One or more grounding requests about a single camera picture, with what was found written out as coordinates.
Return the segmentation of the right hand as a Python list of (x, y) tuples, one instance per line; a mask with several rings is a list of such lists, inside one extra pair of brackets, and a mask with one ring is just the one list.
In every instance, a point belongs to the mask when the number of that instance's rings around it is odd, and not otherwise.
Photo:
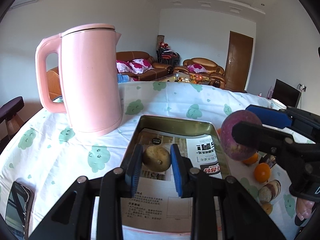
[(296, 226), (302, 225), (305, 220), (308, 220), (312, 216), (312, 208), (315, 202), (310, 200), (305, 200), (302, 198), (297, 198), (296, 201)]

